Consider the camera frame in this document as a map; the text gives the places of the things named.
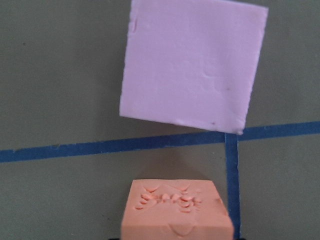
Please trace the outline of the orange foam cube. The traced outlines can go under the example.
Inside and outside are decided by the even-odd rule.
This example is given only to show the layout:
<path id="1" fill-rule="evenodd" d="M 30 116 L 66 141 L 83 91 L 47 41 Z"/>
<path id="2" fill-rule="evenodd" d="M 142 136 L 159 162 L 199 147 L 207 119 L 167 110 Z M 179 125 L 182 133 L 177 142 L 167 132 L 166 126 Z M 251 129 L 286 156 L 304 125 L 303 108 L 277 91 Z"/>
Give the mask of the orange foam cube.
<path id="1" fill-rule="evenodd" d="M 122 240 L 232 240 L 234 226 L 210 180 L 135 179 Z"/>

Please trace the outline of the light pink foam cube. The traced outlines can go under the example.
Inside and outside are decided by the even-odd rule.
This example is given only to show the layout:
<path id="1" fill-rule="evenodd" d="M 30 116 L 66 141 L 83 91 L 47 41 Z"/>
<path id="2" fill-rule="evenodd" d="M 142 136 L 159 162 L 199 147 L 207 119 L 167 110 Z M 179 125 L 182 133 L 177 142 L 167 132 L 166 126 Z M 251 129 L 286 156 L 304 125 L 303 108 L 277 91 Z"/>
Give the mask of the light pink foam cube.
<path id="1" fill-rule="evenodd" d="M 133 0 L 119 114 L 241 135 L 268 11 L 231 0 Z"/>

